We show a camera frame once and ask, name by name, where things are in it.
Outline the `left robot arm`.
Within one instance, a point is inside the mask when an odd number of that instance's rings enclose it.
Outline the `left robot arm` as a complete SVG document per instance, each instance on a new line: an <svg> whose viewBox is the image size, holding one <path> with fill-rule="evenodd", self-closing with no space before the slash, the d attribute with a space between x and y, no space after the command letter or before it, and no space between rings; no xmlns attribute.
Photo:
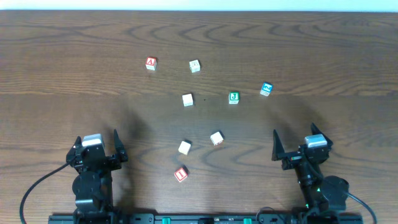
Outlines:
<svg viewBox="0 0 398 224"><path fill-rule="evenodd" d="M100 134L78 136L66 155L66 162L78 172L72 184L76 205L73 223L111 224L121 220L120 211L113 205L111 172L120 169L128 155L116 130L113 138L116 153L111 156L105 154Z"/></svg>

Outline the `red letter A block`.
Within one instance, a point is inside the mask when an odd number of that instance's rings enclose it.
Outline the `red letter A block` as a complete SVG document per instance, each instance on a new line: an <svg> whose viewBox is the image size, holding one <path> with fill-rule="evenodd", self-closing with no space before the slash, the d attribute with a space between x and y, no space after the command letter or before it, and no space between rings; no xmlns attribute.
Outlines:
<svg viewBox="0 0 398 224"><path fill-rule="evenodd" d="M155 70L157 66L157 59L155 57L147 57L145 65L146 69Z"/></svg>

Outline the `plain wooden block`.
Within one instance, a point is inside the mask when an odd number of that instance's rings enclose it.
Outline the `plain wooden block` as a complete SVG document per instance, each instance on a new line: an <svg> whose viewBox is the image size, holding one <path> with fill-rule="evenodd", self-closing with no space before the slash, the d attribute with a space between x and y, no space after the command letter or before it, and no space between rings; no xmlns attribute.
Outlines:
<svg viewBox="0 0 398 224"><path fill-rule="evenodd" d="M189 62L189 67L192 73L199 72L201 69L201 65L199 60L192 60Z"/></svg>
<svg viewBox="0 0 398 224"><path fill-rule="evenodd" d="M192 144L189 141L182 141L180 143L180 146L178 147L179 153L182 153L184 155L187 155L190 151Z"/></svg>

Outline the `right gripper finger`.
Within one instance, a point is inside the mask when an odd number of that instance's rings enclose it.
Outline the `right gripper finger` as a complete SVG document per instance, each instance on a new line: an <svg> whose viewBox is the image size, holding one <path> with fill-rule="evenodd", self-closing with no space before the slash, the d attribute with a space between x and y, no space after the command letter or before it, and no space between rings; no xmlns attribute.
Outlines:
<svg viewBox="0 0 398 224"><path fill-rule="evenodd" d="M273 130L273 143L272 161L282 160L285 157L285 150L275 129Z"/></svg>
<svg viewBox="0 0 398 224"><path fill-rule="evenodd" d="M323 133L318 129L318 127L315 125L315 123L312 123L312 124L310 125L310 129L311 129L311 132L312 132L313 135L322 134L323 137L325 138L325 140L327 141L327 146L328 146L328 147L332 147L333 141L332 141L331 139L329 139L325 134L323 134Z"/></svg>

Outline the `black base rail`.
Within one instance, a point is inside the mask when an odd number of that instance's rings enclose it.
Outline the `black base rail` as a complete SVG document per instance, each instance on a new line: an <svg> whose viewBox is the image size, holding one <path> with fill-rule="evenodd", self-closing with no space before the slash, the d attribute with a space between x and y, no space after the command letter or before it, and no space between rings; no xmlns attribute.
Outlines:
<svg viewBox="0 0 398 224"><path fill-rule="evenodd" d="M73 215L51 215L48 224L118 223L118 224L298 224L302 221L288 214L260 215L153 215L135 213L120 218L77 218Z"/></svg>

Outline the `green letter J block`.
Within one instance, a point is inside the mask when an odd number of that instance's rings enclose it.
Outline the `green letter J block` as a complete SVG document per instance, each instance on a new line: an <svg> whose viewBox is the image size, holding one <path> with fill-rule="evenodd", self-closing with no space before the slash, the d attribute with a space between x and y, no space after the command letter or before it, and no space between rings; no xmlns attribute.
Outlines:
<svg viewBox="0 0 398 224"><path fill-rule="evenodd" d="M238 104L239 100L240 100L239 92L233 91L229 93L228 102L230 105Z"/></svg>

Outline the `blue number 2 block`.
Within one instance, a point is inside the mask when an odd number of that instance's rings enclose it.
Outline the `blue number 2 block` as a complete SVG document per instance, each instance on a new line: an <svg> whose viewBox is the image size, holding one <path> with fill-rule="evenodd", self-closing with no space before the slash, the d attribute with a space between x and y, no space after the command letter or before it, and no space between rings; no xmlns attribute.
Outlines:
<svg viewBox="0 0 398 224"><path fill-rule="evenodd" d="M273 85L267 82L264 82L262 84L261 90L260 90L260 94L263 96L269 96L270 93L272 92L273 89Z"/></svg>

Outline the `plain wooden block top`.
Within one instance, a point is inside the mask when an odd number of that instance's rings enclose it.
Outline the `plain wooden block top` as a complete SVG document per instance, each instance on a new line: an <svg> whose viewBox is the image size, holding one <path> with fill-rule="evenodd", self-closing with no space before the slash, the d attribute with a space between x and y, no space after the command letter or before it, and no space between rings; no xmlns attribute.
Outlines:
<svg viewBox="0 0 398 224"><path fill-rule="evenodd" d="M192 60L189 62L189 67L192 73L199 72L201 69L201 65L199 60Z"/></svg>

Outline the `yellow letter C block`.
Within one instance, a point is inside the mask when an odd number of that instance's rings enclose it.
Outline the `yellow letter C block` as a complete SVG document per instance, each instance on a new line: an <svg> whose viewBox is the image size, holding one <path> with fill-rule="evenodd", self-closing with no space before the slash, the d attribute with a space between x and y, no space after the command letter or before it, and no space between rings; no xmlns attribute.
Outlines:
<svg viewBox="0 0 398 224"><path fill-rule="evenodd" d="M182 95L182 101L184 106L192 106L193 105L193 96L191 93Z"/></svg>

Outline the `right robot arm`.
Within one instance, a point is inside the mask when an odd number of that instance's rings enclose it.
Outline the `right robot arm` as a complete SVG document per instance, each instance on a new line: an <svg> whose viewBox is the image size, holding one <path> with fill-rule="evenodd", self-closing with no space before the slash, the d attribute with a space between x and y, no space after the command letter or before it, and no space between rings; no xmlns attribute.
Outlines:
<svg viewBox="0 0 398 224"><path fill-rule="evenodd" d="M273 130L272 160L281 161L283 170L293 169L306 202L306 208L292 215L291 223L339 223L346 210L349 183L340 177L325 177L320 164L329 159L333 141L315 124L312 134L296 151L286 152L276 130Z"/></svg>

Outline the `wooden block red side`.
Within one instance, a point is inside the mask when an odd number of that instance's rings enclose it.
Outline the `wooden block red side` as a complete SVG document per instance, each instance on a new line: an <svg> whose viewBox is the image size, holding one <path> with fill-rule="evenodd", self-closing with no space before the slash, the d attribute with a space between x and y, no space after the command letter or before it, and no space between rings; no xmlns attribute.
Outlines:
<svg viewBox="0 0 398 224"><path fill-rule="evenodd" d="M210 140L212 141L214 146L217 146L224 141L224 138L222 134L218 131L210 136Z"/></svg>

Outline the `red letter I block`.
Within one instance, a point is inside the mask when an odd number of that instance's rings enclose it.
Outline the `red letter I block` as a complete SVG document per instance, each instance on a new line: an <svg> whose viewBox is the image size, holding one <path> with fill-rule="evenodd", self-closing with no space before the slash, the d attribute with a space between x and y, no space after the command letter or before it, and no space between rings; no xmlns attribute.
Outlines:
<svg viewBox="0 0 398 224"><path fill-rule="evenodd" d="M182 182L188 177L188 174L185 171L185 169L183 167L181 167L177 171L174 172L174 176L179 182Z"/></svg>

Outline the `plain wooden block lower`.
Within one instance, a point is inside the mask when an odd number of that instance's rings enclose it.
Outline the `plain wooden block lower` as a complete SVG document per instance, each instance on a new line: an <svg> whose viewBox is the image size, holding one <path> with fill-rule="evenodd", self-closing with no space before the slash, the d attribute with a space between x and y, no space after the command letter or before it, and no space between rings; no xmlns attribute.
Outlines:
<svg viewBox="0 0 398 224"><path fill-rule="evenodd" d="M189 141L182 141L180 143L180 146L178 147L179 153L182 153L184 155L187 155L190 151L192 144Z"/></svg>

